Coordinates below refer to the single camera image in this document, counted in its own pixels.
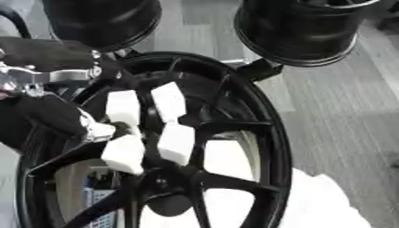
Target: white foam block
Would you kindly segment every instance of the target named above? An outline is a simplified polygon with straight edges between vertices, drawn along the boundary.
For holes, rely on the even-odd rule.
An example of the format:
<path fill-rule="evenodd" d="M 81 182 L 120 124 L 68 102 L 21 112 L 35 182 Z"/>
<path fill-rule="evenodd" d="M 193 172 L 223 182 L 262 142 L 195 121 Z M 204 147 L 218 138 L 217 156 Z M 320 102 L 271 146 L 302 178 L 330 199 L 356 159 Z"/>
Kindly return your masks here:
<path fill-rule="evenodd" d="M 194 141 L 194 128 L 166 123 L 158 142 L 159 153 L 163 159 L 185 166 L 189 162 Z"/>
<path fill-rule="evenodd" d="M 184 95 L 175 82 L 160 86 L 151 94 L 164 123 L 176 121 L 186 114 Z"/>
<path fill-rule="evenodd" d="M 106 114 L 111 122 L 140 125 L 140 103 L 134 90 L 117 91 L 108 94 Z"/>
<path fill-rule="evenodd" d="M 144 152 L 145 147 L 141 137 L 127 134 L 108 142 L 102 153 L 102 160 L 111 169 L 140 175 L 143 173 Z"/>

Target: center bore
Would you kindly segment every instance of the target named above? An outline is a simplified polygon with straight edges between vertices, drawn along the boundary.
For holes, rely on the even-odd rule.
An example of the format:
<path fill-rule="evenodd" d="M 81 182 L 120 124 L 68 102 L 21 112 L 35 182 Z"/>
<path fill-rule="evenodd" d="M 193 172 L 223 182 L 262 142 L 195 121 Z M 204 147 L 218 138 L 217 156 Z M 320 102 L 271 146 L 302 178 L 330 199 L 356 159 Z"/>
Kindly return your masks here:
<path fill-rule="evenodd" d="M 173 171 L 169 171 L 168 169 L 160 171 L 156 175 L 156 178 L 151 180 L 153 184 L 152 189 L 154 191 L 172 192 L 182 188 L 182 182 L 185 181 L 184 178 Z M 191 202 L 186 196 L 176 194 L 163 198 L 151 199 L 148 202 L 148 206 L 153 212 L 160 216 L 173 217 L 186 212 L 191 207 Z"/>
<path fill-rule="evenodd" d="M 183 195 L 170 196 L 163 199 L 154 199 L 149 202 L 150 209 L 160 216 L 173 217 L 186 212 L 191 203 Z"/>

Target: black rim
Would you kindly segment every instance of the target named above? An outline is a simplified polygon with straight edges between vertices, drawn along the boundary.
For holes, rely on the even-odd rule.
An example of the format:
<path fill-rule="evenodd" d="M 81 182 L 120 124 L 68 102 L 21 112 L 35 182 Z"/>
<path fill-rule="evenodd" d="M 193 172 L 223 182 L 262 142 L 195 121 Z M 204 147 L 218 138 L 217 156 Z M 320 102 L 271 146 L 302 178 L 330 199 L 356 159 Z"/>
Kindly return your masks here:
<path fill-rule="evenodd" d="M 149 24 L 149 26 L 145 30 L 143 30 L 142 32 L 138 33 L 137 35 L 135 35 L 133 37 L 129 37 L 127 40 L 124 40 L 117 44 L 108 45 L 106 47 L 101 47 L 101 48 L 99 47 L 98 50 L 100 50 L 102 52 L 115 52 L 117 50 L 128 48 L 128 47 L 135 45 L 135 44 L 141 42 L 142 40 L 144 40 L 157 28 L 157 26 L 159 25 L 160 19 L 162 17 L 162 6 L 160 5 L 160 2 L 156 3 L 156 7 L 157 7 L 157 13 L 156 13 L 154 19 L 152 20 L 152 22 Z M 51 26 L 49 27 L 49 33 L 50 33 L 50 36 L 52 39 L 61 40 L 57 37 L 57 35 L 55 35 Z"/>
<path fill-rule="evenodd" d="M 263 93 L 223 63 L 195 54 L 146 53 L 123 60 L 122 64 L 134 77 L 122 77 L 114 86 L 137 89 L 145 108 L 151 107 L 151 101 L 146 95 L 148 89 L 170 80 L 183 86 L 184 80 L 192 84 L 194 77 L 201 76 L 205 77 L 210 85 L 215 86 L 211 95 L 204 98 L 206 102 L 203 104 L 206 103 L 206 107 L 202 105 L 200 108 L 192 108 L 192 110 L 203 110 L 205 107 L 210 110 L 210 114 L 208 113 L 210 118 L 209 115 L 205 115 L 208 119 L 204 121 L 204 118 L 197 118 L 198 113 L 196 113 L 180 119 L 183 124 L 196 128 L 197 138 L 190 165 L 170 166 L 155 158 L 157 156 L 148 156 L 146 157 L 148 163 L 144 164 L 146 172 L 143 175 L 122 175 L 121 185 L 110 196 L 65 223 L 54 196 L 56 186 L 53 174 L 61 167 L 82 160 L 99 158 L 105 143 L 77 146 L 76 149 L 61 153 L 65 151 L 62 148 L 65 148 L 67 140 L 37 127 L 31 138 L 27 140 L 25 154 L 18 168 L 16 200 L 20 226 L 22 228 L 84 227 L 95 218 L 122 208 L 125 212 L 129 212 L 126 214 L 132 215 L 126 216 L 126 227 L 139 227 L 140 219 L 137 218 L 140 217 L 141 208 L 145 204 L 171 195 L 184 195 L 190 200 L 200 227 L 207 228 L 211 226 L 203 192 L 206 189 L 226 188 L 247 191 L 256 198 L 243 227 L 277 227 L 289 196 L 291 156 L 281 120 Z M 186 97 L 196 94 L 196 92 L 190 94 L 189 86 L 183 87 L 182 90 Z M 82 93 L 75 101 L 81 101 L 96 118 L 102 118 L 103 98 L 109 91 L 109 85 L 92 88 L 90 93 Z M 232 97 L 232 101 L 239 98 L 240 108 L 236 111 L 227 111 L 230 110 L 227 107 L 231 104 L 219 103 L 221 97 L 226 99 Z M 158 131 L 158 127 L 152 125 L 157 122 L 155 119 L 157 116 L 144 116 L 144 127 L 150 129 L 145 133 L 148 136 L 148 144 L 151 144 L 151 136 L 156 135 Z M 203 168 L 206 141 L 215 134 L 241 130 L 256 135 L 261 164 L 258 182 L 211 174 Z M 160 190 L 156 187 L 155 183 L 160 177 L 167 181 L 167 188 Z M 134 213 L 131 213 L 132 204 L 126 204 L 127 201 L 134 202 Z"/>
<path fill-rule="evenodd" d="M 242 14 L 243 14 L 243 9 L 240 7 L 240 9 L 237 11 L 235 17 L 234 17 L 234 28 L 236 30 L 237 36 L 241 40 L 241 42 L 249 48 L 252 52 L 258 54 L 262 58 L 266 58 L 267 60 L 270 61 L 276 61 L 284 65 L 288 66 L 293 66 L 293 67 L 300 67 L 300 68 L 313 68 L 313 67 L 322 67 L 325 65 L 330 65 L 334 62 L 340 61 L 347 57 L 348 54 L 350 54 L 356 45 L 356 40 L 357 40 L 357 35 L 354 35 L 351 44 L 341 53 L 338 53 L 337 55 L 331 56 L 329 58 L 321 59 L 321 60 L 316 60 L 316 61 L 309 61 L 309 60 L 295 60 L 295 59 L 289 59 L 289 58 L 284 58 L 279 56 L 277 53 L 273 53 L 270 51 L 267 51 L 265 48 L 259 46 L 251 40 L 246 34 L 245 31 L 242 30 L 242 26 L 240 23 L 242 22 Z"/>

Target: floor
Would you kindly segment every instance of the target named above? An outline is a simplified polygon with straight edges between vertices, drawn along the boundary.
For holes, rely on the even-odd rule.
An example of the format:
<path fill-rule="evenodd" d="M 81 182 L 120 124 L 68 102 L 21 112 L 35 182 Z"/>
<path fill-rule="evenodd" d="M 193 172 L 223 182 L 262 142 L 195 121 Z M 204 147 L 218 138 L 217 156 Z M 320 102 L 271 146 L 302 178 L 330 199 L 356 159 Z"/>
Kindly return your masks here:
<path fill-rule="evenodd" d="M 39 1 L 0 2 L 17 9 L 35 37 L 48 37 Z M 219 60 L 256 58 L 232 29 L 240 0 L 161 2 L 162 21 L 138 49 L 187 51 Z M 284 120 L 295 167 L 336 179 L 374 228 L 399 227 L 399 169 L 391 166 L 399 160 L 399 32 L 375 29 L 388 5 L 386 0 L 370 11 L 358 46 L 344 61 L 318 69 L 286 68 L 258 84 Z M 15 34 L 11 24 L 0 24 L 0 34 Z M 8 159 L 2 157 L 0 164 Z M 12 178 L 9 169 L 0 169 L 0 175 L 1 194 L 1 183 Z"/>

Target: white cloth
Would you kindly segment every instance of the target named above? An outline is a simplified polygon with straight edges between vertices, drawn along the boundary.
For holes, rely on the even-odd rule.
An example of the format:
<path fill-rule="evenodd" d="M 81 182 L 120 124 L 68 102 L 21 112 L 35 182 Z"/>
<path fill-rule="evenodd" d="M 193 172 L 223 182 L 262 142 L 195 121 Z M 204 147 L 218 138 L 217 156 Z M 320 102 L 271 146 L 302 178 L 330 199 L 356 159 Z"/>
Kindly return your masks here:
<path fill-rule="evenodd" d="M 280 228 L 371 228 L 344 191 L 326 175 L 294 169 L 288 206 Z"/>

